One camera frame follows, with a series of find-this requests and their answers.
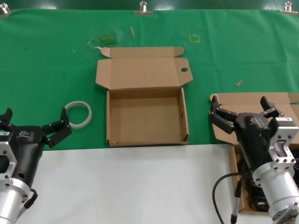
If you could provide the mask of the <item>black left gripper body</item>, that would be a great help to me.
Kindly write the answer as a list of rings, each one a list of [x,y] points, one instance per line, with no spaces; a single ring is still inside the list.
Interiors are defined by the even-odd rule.
[[[45,146],[45,133],[39,126],[12,129],[12,150],[17,160],[12,177],[32,186]]]

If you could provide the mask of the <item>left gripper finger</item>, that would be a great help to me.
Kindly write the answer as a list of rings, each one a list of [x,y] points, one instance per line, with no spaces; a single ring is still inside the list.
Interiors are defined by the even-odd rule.
[[[3,131],[13,131],[14,125],[10,123],[13,116],[11,108],[7,108],[6,112],[0,116],[0,129]]]
[[[59,121],[42,126],[42,131],[45,133],[45,144],[48,145],[49,148],[53,148],[71,135],[71,125],[66,108],[62,108]]]

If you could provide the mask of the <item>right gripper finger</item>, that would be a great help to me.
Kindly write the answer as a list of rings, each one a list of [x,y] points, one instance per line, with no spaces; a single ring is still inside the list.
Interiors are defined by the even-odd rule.
[[[211,100],[209,121],[224,132],[231,134],[235,129],[234,122],[237,113],[223,109],[221,106],[222,104],[219,103],[217,97],[213,96]]]
[[[263,96],[260,100],[260,104],[263,108],[263,112],[260,113],[260,121],[266,121],[269,118],[280,118],[284,114],[276,108],[276,106],[268,101],[266,96]]]

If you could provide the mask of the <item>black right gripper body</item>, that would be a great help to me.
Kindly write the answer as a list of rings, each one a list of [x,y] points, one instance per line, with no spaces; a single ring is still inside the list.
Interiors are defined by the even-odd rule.
[[[239,113],[234,122],[237,141],[249,170],[255,171],[270,161],[269,148],[273,128],[269,120],[260,121],[259,113]]]

